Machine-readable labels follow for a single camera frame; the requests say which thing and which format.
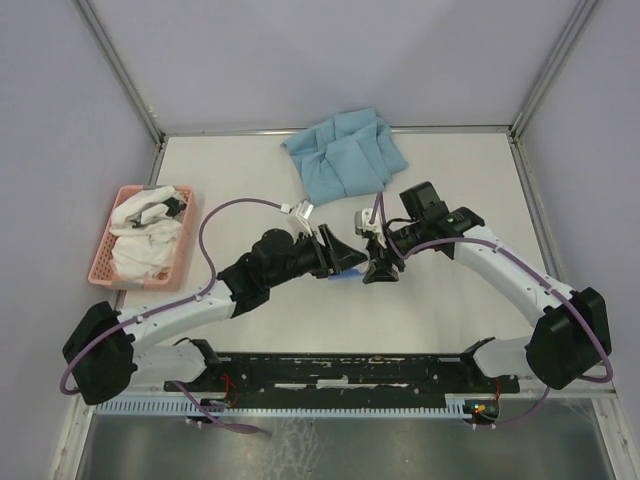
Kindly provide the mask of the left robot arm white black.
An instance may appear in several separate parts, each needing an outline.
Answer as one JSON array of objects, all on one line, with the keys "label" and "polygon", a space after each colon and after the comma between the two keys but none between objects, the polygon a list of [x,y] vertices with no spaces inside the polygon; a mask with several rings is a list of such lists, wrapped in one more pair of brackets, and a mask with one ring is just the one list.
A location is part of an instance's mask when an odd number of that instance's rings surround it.
[{"label": "left robot arm white black", "polygon": [[135,383],[177,380],[209,390],[221,378],[220,364],[199,347],[166,340],[209,322],[244,315],[266,303],[272,288],[310,274],[325,279],[365,263],[364,253],[338,240],[327,225],[316,235],[293,237],[271,229],[251,250],[192,295],[151,308],[115,310],[91,306],[62,348],[67,362],[62,386],[88,405],[98,405]]}]

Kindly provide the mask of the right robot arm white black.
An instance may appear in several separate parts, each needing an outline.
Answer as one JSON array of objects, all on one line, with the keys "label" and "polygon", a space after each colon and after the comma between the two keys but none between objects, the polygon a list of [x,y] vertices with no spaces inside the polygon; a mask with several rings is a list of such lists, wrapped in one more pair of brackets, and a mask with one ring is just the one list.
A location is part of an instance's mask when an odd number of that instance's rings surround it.
[{"label": "right robot arm white black", "polygon": [[528,337],[488,339],[475,344],[458,368],[467,389],[481,391],[495,378],[534,376],[562,390],[575,380],[608,383],[612,352],[604,297],[593,288],[578,291],[541,272],[509,248],[467,207],[448,208],[429,182],[401,193],[407,216],[400,228],[384,215],[384,199],[354,218],[366,239],[367,284],[396,282],[409,259],[428,250],[475,272],[529,322]]}]

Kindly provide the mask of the blue weekly pill organizer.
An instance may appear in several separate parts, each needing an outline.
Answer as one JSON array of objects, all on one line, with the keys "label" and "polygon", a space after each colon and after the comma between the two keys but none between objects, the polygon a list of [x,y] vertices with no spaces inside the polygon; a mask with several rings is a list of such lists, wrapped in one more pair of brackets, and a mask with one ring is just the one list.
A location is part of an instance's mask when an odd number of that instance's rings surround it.
[{"label": "blue weekly pill organizer", "polygon": [[358,269],[352,268],[328,277],[330,281],[344,280],[351,278],[362,278],[364,274]]}]

